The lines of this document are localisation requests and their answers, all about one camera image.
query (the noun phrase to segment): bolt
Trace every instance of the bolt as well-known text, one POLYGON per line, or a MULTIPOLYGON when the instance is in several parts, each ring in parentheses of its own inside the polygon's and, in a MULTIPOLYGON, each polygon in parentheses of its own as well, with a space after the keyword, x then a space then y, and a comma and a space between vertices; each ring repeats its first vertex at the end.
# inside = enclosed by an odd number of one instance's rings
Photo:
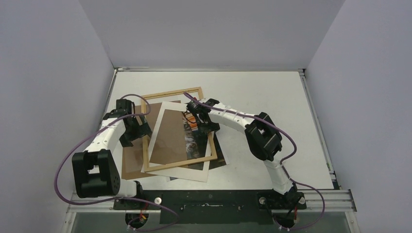
POLYGON ((302 204, 302 205, 305 204, 305 202, 306 202, 306 200, 305 200, 304 197, 302 197, 302 198, 299 200, 299 203, 302 204))
POLYGON ((264 197, 259 198, 259 203, 261 205, 264 205, 266 203, 266 198, 264 198, 264 197))
POLYGON ((160 205, 162 203, 162 198, 155 198, 154 202, 158 205, 160 205))

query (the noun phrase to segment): cable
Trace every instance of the cable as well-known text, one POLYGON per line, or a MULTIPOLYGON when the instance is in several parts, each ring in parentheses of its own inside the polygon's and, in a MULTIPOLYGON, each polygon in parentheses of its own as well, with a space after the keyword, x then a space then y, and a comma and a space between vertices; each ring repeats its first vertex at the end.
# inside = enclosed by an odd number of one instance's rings
POLYGON ((130 229, 133 229, 134 231, 137 231, 137 232, 152 232, 152 231, 157 231, 157 230, 160 230, 160 229, 164 229, 164 228, 166 228, 166 227, 170 227, 170 226, 176 224, 176 223, 179 221, 179 215, 178 215, 175 211, 167 208, 166 206, 158 205, 158 204, 155 204, 155 203, 153 203, 153 202, 151 202, 151 201, 142 200, 142 199, 138 199, 138 198, 123 197, 122 199, 142 201, 142 202, 148 203, 148 204, 150 204, 150 205, 154 205, 154 206, 160 207, 160 208, 162 208, 162 209, 164 209, 164 210, 167 210, 167 211, 169 211, 170 213, 172 213, 172 214, 174 214, 174 215, 176 216, 176 221, 174 221, 174 222, 172 222, 172 223, 169 223, 169 224, 167 224, 167 225, 164 225, 164 226, 161 226, 161 227, 152 228, 152 229, 134 229, 133 227, 131 227, 130 225, 132 224, 132 222, 140 219, 140 217, 135 217, 135 218, 133 218, 132 220, 130 220, 130 221, 127 223, 127 227, 130 228, 130 229))
POLYGON ((149 206, 149 205, 146 203, 146 205, 144 206, 144 208, 140 210, 140 215, 139 215, 139 220, 140 220, 140 221, 141 221, 141 219, 142 219, 142 217, 143 217, 143 210, 146 210, 147 206, 149 206))
POLYGON ((149 114, 149 113, 152 111, 152 108, 151 108, 150 104, 149 104, 149 103, 147 102, 147 100, 146 100, 145 98, 143 98, 142 96, 136 95, 136 94, 128 94, 128 95, 125 95, 125 96, 121 97, 120 99, 123 99, 123 98, 125 98, 125 97, 127 97, 127 96, 136 96, 136 97, 141 98, 141 99, 147 104, 147 106, 149 107, 149 111, 146 112, 146 113, 128 114, 128 115, 125 115, 125 116, 121 116, 121 117, 113 120, 112 122, 110 122, 107 126, 99 129, 97 132, 92 133, 92 135, 86 137, 85 139, 83 139, 82 141, 80 141, 76 146, 74 146, 73 149, 71 149, 71 150, 66 154, 66 156, 63 158, 63 161, 60 163, 59 167, 57 168, 56 174, 55 174, 55 176, 54 176, 54 181, 53 181, 53 183, 54 183, 54 191, 56 192, 56 195, 57 195, 62 201, 66 202, 66 203, 68 203, 68 204, 71 204, 71 205, 93 205, 93 204, 102 203, 102 202, 105 202, 105 201, 118 200, 118 199, 134 200, 134 201, 140 201, 140 202, 144 202, 144 203, 147 203, 147 204, 150 204, 150 205, 154 205, 154 206, 160 207, 161 209, 164 209, 164 210, 166 210, 166 211, 169 211, 170 213, 174 214, 174 215, 177 217, 177 219, 176 219, 175 222, 173 222, 173 223, 171 223, 171 224, 168 224, 168 225, 165 225, 165 226, 161 226, 161 227, 154 228, 154 229, 147 229, 147 230, 139 230, 139 229, 136 229, 137 231, 143 231, 143 232, 155 231, 155 230, 163 229, 163 228, 166 228, 166 227, 168 227, 168 226, 171 226, 171 225, 176 224, 176 223, 178 222, 178 220, 179 220, 179 215, 178 215, 175 211, 167 208, 166 206, 158 205, 158 204, 156 204, 156 203, 154 203, 154 202, 151 202, 151 201, 148 201, 148 200, 143 200, 143 199, 138 199, 138 198, 130 198, 130 197, 114 197, 114 198, 107 198, 107 199, 103 199, 103 200, 96 200, 96 201, 90 201, 90 202, 74 202, 74 201, 71 201, 71 200, 68 200, 67 198, 65 198, 65 197, 61 194, 61 192, 60 192, 60 190, 59 190, 59 187, 57 186, 57 180, 58 180, 58 177, 59 177, 60 171, 62 170, 63 165, 65 164, 65 162, 67 161, 67 159, 71 156, 71 154, 73 154, 83 143, 85 143, 86 141, 94 138, 96 135, 98 135, 98 134, 100 134, 101 132, 105 131, 107 128, 109 128, 110 126, 112 126, 113 124, 115 124, 116 122, 118 122, 118 121, 120 121, 120 120, 123 120, 123 119, 125 119, 125 118, 127 118, 127 117, 145 116, 145 115, 149 114))
POLYGON ((184 113, 182 113, 183 114, 183 117, 186 119, 186 121, 188 121, 188 122, 190 122, 190 123, 192 123, 192 124, 196 124, 196 121, 195 122, 192 122, 192 121, 190 121, 187 117, 186 117, 186 114, 188 113, 188 111, 186 110, 186 112, 184 112, 184 113))
MULTIPOLYGON (((203 107, 210 108, 210 109, 213 109, 213 110, 216 110, 216 111, 220 111, 220 112, 223 112, 223 111, 224 111, 224 109, 216 108, 216 107, 209 106, 209 105, 207 105, 207 104, 204 104, 204 103, 199 102, 198 100, 196 100, 193 96, 191 96, 191 95, 190 95, 189 93, 187 93, 187 92, 183 92, 183 95, 185 95, 185 96, 186 96, 187 98, 189 98, 191 101, 194 101, 195 103, 197 103, 197 104, 199 104, 199 105, 201 105, 201 106, 203 106, 203 107)), ((263 123, 267 124, 268 126, 274 128, 275 130, 281 132, 285 137, 287 137, 287 138, 289 139, 289 141, 290 141, 290 142, 292 143, 292 145, 293 145, 293 151, 292 151, 292 153, 290 153, 288 156, 282 158, 282 159, 279 161, 280 165, 282 165, 283 161, 291 158, 292 156, 294 156, 294 155, 296 154, 297 146, 296 146, 295 141, 294 141, 285 131, 283 131, 283 130, 281 130, 280 128, 276 127, 274 124, 271 124, 270 122, 265 121, 265 120, 263 120, 263 119, 261 119, 261 118, 259 118, 259 117, 257 117, 257 116, 245 115, 245 114, 236 113, 236 112, 230 111, 230 110, 226 110, 226 112, 227 112, 227 113, 232 113, 232 114, 237 114, 238 116, 241 116, 241 117, 252 118, 252 119, 258 120, 258 121, 260 121, 260 122, 263 122, 263 123)), ((317 190, 316 188, 314 188, 314 187, 312 187, 312 186, 310 186, 310 185, 308 185, 308 184, 304 184, 304 183, 300 183, 300 182, 295 181, 294 179, 291 178, 291 176, 289 175, 289 173, 288 173, 288 171, 286 170, 285 166, 282 166, 282 168, 283 168, 283 170, 285 171, 286 176, 287 176, 292 182, 294 182, 295 184, 299 184, 299 185, 301 185, 301 186, 305 186, 305 187, 308 187, 308 188, 314 190, 315 192, 317 192, 317 193, 319 194, 319 196, 320 196, 321 199, 322 199, 322 212, 321 212, 321 214, 319 215, 319 217, 318 217, 315 221, 313 221, 312 223, 310 223, 310 224, 308 224, 308 225, 302 226, 302 227, 296 227, 296 228, 292 228, 292 229, 288 229, 288 228, 284 228, 284 227, 282 227, 282 228, 283 228, 283 229, 286 229, 286 230, 296 231, 296 230, 301 230, 301 229, 310 227, 310 226, 312 226, 313 224, 315 224, 316 222, 318 222, 318 221, 323 217, 323 215, 325 214, 325 207, 326 207, 325 199, 324 199, 322 193, 321 193, 319 190, 317 190)))
POLYGON ((136 105, 133 101, 132 101, 132 106, 133 106, 133 114, 136 114, 136 105))

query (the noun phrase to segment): gray wall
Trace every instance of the gray wall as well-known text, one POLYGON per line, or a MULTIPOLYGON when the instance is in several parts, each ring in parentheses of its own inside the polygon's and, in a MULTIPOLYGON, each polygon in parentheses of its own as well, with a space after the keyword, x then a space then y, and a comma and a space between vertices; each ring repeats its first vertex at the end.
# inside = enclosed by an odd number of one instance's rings
MULTIPOLYGON (((59 232, 53 176, 96 130, 113 68, 77 0, 1 0, 0 72, 0 231, 59 232)), ((70 165, 60 187, 70 198, 70 165)))
POLYGON ((116 67, 305 68, 344 0, 80 0, 116 67))
POLYGON ((412 232, 412 1, 346 0, 306 75, 362 232, 412 232))

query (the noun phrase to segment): red wire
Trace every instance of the red wire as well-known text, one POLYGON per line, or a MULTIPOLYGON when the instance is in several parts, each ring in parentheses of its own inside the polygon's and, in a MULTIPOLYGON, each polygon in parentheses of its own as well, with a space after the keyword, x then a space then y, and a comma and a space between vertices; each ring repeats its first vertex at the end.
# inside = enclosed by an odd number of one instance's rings
POLYGON ((147 208, 148 206, 149 206, 149 204, 146 203, 146 205, 144 206, 144 208, 140 210, 140 216, 139 216, 139 219, 140 219, 140 220, 141 220, 141 218, 142 218, 142 216, 143 216, 142 211, 143 211, 143 210, 146 210, 146 208, 147 208))

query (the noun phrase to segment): wooden picture frame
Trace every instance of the wooden picture frame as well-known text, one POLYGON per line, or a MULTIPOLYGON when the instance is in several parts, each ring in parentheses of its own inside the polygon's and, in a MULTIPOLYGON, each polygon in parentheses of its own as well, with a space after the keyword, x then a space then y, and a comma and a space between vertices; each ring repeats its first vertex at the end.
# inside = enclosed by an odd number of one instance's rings
MULTIPOLYGON (((194 88, 181 89, 181 90, 175 90, 175 91, 161 92, 161 93, 156 93, 156 94, 145 95, 143 97, 147 100, 151 100, 151 99, 157 99, 157 98, 162 98, 162 97, 167 97, 167 96, 183 95, 183 92, 188 92, 188 93, 197 92, 200 99, 204 98, 201 87, 194 87, 194 88)), ((146 112, 146 103, 143 100, 141 101, 141 112, 142 113, 146 112)), ((185 165, 196 164, 196 163, 201 163, 201 162, 206 162, 206 161, 211 161, 211 160, 217 159, 218 156, 216 154, 216 148, 215 148, 215 144, 213 142, 213 134, 209 133, 207 135, 207 138, 208 138, 208 141, 209 141, 209 144, 210 144, 211 156, 205 156, 205 157, 202 157, 202 158, 190 159, 190 160, 185 160, 185 161, 180 161, 180 162, 175 162, 175 163, 170 163, 170 164, 165 164, 165 165, 150 166, 149 156, 148 156, 148 148, 149 148, 148 141, 149 141, 149 138, 148 138, 148 136, 144 136, 143 140, 142 140, 142 144, 143 144, 143 167, 142 167, 142 172, 158 171, 158 170, 167 169, 167 168, 171 168, 171 167, 185 166, 185 165)))
MULTIPOLYGON (((210 143, 207 144, 205 156, 206 157, 211 156, 210 143)), ((203 163, 202 170, 190 169, 186 167, 172 167, 172 168, 162 169, 162 170, 157 170, 157 171, 148 171, 146 174, 165 176, 169 178, 168 181, 170 181, 170 177, 174 177, 174 178, 191 180, 191 181, 207 182, 207 178, 209 174, 209 165, 210 165, 210 161, 206 161, 203 163)))

